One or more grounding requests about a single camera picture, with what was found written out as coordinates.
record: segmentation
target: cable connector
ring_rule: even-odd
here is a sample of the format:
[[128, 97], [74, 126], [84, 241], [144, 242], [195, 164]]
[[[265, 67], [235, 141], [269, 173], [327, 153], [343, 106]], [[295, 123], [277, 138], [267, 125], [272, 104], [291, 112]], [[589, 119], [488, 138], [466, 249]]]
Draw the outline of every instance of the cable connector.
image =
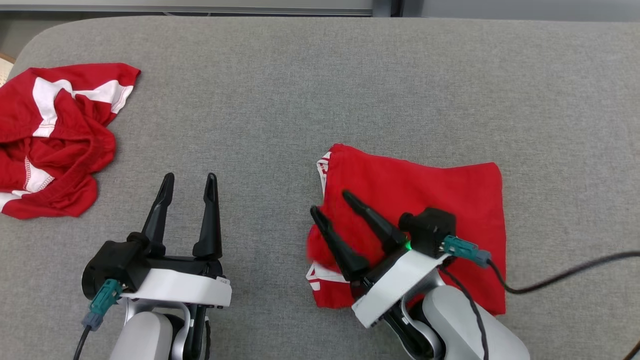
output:
[[122, 294], [122, 285], [115, 279], [107, 279], [89, 305], [89, 313], [82, 320], [82, 325], [91, 331], [97, 331], [107, 310], [116, 303]]
[[478, 245], [451, 235], [445, 236], [442, 250], [458, 258], [471, 260], [483, 268], [488, 266], [488, 260], [491, 259], [490, 252], [480, 250]]

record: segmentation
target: gray table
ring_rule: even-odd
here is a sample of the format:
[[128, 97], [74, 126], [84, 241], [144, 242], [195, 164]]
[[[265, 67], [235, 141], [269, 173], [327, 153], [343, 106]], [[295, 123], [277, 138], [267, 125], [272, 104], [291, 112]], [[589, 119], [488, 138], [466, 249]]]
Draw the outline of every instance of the gray table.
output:
[[[165, 234], [189, 254], [208, 171], [220, 182], [232, 306], [218, 359], [401, 359], [385, 327], [315, 307], [305, 280], [314, 162], [335, 142], [504, 178], [508, 280], [640, 247], [640, 24], [439, 19], [121, 18], [36, 37], [13, 73], [122, 61], [142, 75], [109, 126], [114, 162], [80, 218], [0, 218], [0, 357], [68, 359], [105, 240], [139, 230], [167, 171]], [[527, 296], [500, 321], [534, 359], [621, 359], [640, 337], [640, 262]], [[114, 308], [85, 359], [105, 358]]]

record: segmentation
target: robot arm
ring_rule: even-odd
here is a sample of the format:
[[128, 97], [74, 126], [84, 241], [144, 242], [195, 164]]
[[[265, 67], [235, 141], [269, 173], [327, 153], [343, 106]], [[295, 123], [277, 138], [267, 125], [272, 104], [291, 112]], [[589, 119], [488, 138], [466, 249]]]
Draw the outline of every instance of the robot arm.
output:
[[[467, 360], [484, 357], [481, 331], [469, 299], [458, 289], [445, 285], [438, 269], [453, 257], [444, 251], [444, 240], [455, 235], [455, 217], [429, 208], [414, 217], [404, 214], [400, 229], [387, 222], [352, 193], [343, 196], [363, 217], [381, 241], [386, 258], [371, 268], [333, 230], [317, 207], [311, 209], [336, 264], [351, 283], [356, 302], [351, 307], [365, 327], [387, 322], [412, 359]], [[411, 233], [411, 240], [401, 231]], [[483, 257], [477, 249], [452, 251]], [[408, 309], [418, 294], [424, 299]], [[484, 323], [492, 359], [529, 359], [520, 339], [482, 307], [476, 305]]]
[[[83, 272], [88, 299], [94, 299], [108, 279], [124, 289], [118, 303], [127, 308], [125, 324], [112, 360], [199, 359], [207, 308], [230, 305], [231, 285], [218, 260], [222, 249], [216, 176], [207, 176], [202, 229], [193, 257], [165, 255], [164, 224], [173, 182], [173, 174], [166, 174], [142, 232], [131, 233], [126, 242], [107, 241]], [[156, 308], [181, 310], [182, 317], [155, 312]]]

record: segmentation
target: folded red shirt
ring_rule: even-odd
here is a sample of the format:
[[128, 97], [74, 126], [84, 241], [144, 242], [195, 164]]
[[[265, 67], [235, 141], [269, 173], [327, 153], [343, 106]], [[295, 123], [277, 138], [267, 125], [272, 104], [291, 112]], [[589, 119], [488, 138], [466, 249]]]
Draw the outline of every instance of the folded red shirt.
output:
[[[356, 252], [374, 265], [383, 257], [380, 241], [365, 221], [342, 198], [347, 189], [393, 224], [405, 212], [419, 214], [427, 207], [456, 215], [456, 234], [490, 251], [505, 274], [506, 232], [502, 210], [502, 177], [494, 163], [455, 168], [426, 167], [405, 160], [366, 154], [335, 144], [317, 162], [324, 191], [320, 210]], [[313, 265], [307, 279], [319, 307], [340, 308], [354, 302], [332, 253], [314, 225], [307, 239]], [[506, 311], [504, 289], [495, 274], [464, 259], [449, 268], [474, 300], [493, 315]], [[443, 276], [443, 280], [453, 285]]]

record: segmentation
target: gray upholstered surface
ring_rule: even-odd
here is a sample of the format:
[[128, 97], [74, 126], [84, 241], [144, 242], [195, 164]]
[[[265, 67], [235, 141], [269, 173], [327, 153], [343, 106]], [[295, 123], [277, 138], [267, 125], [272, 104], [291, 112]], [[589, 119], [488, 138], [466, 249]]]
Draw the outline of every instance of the gray upholstered surface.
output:
[[[69, 359], [79, 286], [105, 240], [141, 228], [176, 174], [166, 244], [189, 254], [208, 171], [220, 181], [232, 306], [218, 359], [402, 359], [393, 334], [318, 309], [304, 275], [314, 162], [335, 142], [504, 176], [508, 275], [529, 284], [640, 247], [640, 24], [142, 17], [36, 37], [13, 70], [122, 61], [142, 75], [110, 125], [115, 161], [80, 218], [0, 218], [0, 357]], [[620, 359], [640, 337], [640, 262], [593, 270], [500, 318], [534, 359]], [[85, 359], [107, 357], [114, 309]]]

